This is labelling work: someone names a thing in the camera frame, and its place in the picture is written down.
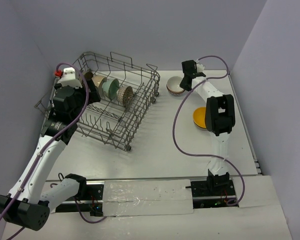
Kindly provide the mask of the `white bowl top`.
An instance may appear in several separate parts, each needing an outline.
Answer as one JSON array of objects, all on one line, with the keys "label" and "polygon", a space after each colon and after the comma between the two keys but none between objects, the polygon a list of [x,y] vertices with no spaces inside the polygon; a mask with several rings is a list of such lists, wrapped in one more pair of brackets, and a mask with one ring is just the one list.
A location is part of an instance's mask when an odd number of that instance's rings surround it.
[{"label": "white bowl top", "polygon": [[166,88],[167,90],[174,95],[182,94],[185,90],[180,87],[182,78],[180,76],[172,76],[168,79]]}]

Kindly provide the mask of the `plain white bowl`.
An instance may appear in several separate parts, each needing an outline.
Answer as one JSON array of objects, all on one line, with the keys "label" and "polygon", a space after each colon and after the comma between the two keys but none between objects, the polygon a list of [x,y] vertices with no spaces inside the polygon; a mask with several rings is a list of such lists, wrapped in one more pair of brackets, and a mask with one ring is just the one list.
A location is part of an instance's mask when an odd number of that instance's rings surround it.
[{"label": "plain white bowl", "polygon": [[95,87],[99,90],[102,91],[103,89],[103,84],[107,81],[107,78],[102,75],[95,75],[92,77],[92,81],[95,85]]}]

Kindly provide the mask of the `teal glazed bowl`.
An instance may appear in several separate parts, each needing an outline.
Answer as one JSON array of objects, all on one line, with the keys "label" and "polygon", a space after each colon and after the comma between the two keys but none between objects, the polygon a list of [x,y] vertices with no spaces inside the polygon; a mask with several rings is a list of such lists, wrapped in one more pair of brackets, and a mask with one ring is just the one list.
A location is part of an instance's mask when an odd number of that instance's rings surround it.
[{"label": "teal glazed bowl", "polygon": [[117,78],[108,78],[102,85],[103,95],[110,100],[117,97],[117,91],[120,89],[120,83]]}]

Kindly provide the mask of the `brown ribbed bowl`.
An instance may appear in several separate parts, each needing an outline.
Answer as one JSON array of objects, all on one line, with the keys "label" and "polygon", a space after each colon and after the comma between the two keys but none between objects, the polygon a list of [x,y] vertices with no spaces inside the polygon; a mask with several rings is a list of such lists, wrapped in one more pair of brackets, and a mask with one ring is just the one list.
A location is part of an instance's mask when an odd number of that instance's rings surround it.
[{"label": "brown ribbed bowl", "polygon": [[91,71],[84,72],[83,76],[86,81],[90,81],[94,77],[94,75]]}]

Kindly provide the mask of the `patterned mosaic bowl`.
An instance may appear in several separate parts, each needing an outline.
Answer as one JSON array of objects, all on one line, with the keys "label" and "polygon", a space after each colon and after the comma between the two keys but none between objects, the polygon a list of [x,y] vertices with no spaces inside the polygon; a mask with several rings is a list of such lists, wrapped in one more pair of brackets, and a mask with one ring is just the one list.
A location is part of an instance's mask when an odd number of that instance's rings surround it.
[{"label": "patterned mosaic bowl", "polygon": [[121,87],[116,92],[117,101],[124,107],[127,107],[134,95],[133,88],[131,86]]}]

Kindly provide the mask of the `yellow bowl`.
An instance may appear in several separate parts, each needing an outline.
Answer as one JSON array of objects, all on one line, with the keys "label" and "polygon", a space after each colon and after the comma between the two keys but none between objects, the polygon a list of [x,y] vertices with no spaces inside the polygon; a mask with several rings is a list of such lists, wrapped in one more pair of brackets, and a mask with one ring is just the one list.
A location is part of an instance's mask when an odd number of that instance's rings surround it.
[{"label": "yellow bowl", "polygon": [[206,117],[206,107],[199,107],[193,112],[193,122],[194,124],[201,128],[206,129],[205,117]]}]

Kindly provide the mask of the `red blue patterned bowl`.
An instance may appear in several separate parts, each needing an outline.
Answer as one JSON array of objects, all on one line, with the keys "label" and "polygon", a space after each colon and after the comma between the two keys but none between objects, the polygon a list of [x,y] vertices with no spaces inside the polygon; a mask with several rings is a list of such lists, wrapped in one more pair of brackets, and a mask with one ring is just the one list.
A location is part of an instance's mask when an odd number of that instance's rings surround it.
[{"label": "red blue patterned bowl", "polygon": [[185,93],[185,90],[183,89],[182,91],[175,92],[167,88],[167,92],[174,97],[181,97]]}]

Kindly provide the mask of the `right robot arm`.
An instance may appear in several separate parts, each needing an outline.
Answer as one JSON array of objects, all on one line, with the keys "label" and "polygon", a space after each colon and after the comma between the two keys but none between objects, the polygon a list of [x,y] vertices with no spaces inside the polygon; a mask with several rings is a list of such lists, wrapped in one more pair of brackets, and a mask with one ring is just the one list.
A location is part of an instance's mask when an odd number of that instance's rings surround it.
[{"label": "right robot arm", "polygon": [[203,65],[194,60],[181,63],[183,78],[180,87],[185,91],[194,91],[206,103],[203,121],[210,133],[213,153],[207,165],[207,190],[219,195],[230,181],[226,158],[228,140],[236,123],[234,97],[218,90],[207,80]]}]

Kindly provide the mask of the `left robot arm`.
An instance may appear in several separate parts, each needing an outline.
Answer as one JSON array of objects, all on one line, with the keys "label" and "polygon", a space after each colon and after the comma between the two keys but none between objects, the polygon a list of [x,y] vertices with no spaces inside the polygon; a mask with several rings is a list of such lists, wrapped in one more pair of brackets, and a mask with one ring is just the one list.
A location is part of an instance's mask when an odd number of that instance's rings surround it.
[{"label": "left robot arm", "polygon": [[36,150],[17,183],[6,195],[0,194],[0,219],[34,231],[47,222],[50,212],[68,198],[83,199],[87,179],[70,173],[57,186],[43,192],[43,186],[57,158],[77,130],[87,105],[100,102],[92,80],[87,87],[74,88],[57,83],[52,107],[43,124]]}]

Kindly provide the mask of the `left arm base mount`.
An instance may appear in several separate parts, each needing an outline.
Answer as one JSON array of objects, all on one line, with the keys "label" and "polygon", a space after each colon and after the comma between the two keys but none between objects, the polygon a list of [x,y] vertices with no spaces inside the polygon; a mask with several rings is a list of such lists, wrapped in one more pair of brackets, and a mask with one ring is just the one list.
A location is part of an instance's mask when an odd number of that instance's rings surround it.
[{"label": "left arm base mount", "polygon": [[[80,212],[87,213],[90,217],[103,217],[103,183],[87,183],[86,192],[76,197]],[[78,208],[73,197],[68,198],[55,209],[56,213],[78,213]]]}]

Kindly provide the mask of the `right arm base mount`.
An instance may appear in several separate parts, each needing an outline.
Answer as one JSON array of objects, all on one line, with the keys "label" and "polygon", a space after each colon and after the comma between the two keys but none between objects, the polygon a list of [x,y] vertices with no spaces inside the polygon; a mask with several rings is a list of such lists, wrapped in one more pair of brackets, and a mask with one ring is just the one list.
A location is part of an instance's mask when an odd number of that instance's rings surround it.
[{"label": "right arm base mount", "polygon": [[213,186],[210,177],[207,179],[191,179],[185,187],[191,191],[194,209],[238,207],[237,194],[233,180],[220,186]]}]

